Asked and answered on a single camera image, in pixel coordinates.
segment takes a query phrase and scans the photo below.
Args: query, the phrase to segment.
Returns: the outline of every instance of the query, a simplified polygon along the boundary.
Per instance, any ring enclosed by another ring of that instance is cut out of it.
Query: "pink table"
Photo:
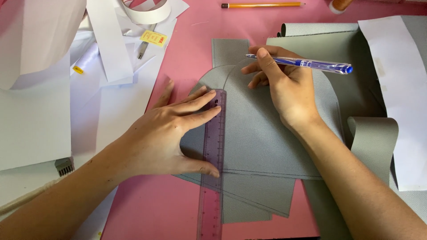
[[[392,15],[427,15],[426,5],[353,2],[342,15],[329,1],[310,0],[304,7],[221,9],[223,0],[185,0],[190,8],[178,17],[148,108],[165,82],[175,80],[172,101],[185,97],[212,68],[211,38],[247,38],[251,45],[276,36],[282,23],[356,23]],[[245,0],[240,2],[263,2]],[[122,183],[114,198],[102,240],[196,239],[199,186],[174,176],[137,176]],[[223,225],[223,240],[318,236],[303,184],[295,183],[290,217]]]

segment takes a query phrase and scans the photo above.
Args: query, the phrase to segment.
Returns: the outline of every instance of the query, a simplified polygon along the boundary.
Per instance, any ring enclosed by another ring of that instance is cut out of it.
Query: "blue pen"
[[[246,54],[248,58],[257,59],[255,54]],[[353,71],[353,67],[348,63],[337,63],[329,61],[316,61],[309,59],[295,59],[287,57],[274,57],[274,61],[278,64],[293,65],[298,67],[310,67],[324,72],[349,74]]]

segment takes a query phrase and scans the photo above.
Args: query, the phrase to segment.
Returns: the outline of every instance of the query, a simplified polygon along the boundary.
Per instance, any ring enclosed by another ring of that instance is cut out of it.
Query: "purple ruler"
[[[197,240],[221,240],[222,237],[222,167],[224,159],[225,125],[224,90],[216,90],[216,96],[207,104],[208,108],[221,106],[221,111],[205,125],[203,159],[212,163],[220,177],[202,174],[199,197]]]

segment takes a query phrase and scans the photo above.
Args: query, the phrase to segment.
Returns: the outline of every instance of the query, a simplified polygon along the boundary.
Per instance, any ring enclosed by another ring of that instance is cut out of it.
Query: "yellow label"
[[[166,42],[167,36],[150,30],[145,30],[145,32],[139,39],[144,42],[156,44],[157,46],[163,47],[164,43]]]
[[[79,68],[78,66],[74,66],[73,70],[76,71],[78,74],[83,74],[83,70],[81,68]]]

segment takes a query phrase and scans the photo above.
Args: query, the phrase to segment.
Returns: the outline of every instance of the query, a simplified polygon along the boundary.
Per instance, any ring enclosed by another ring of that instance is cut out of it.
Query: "orange pencil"
[[[293,3],[223,3],[223,9],[237,9],[237,8],[269,8],[269,7],[299,7],[305,5],[301,2]]]

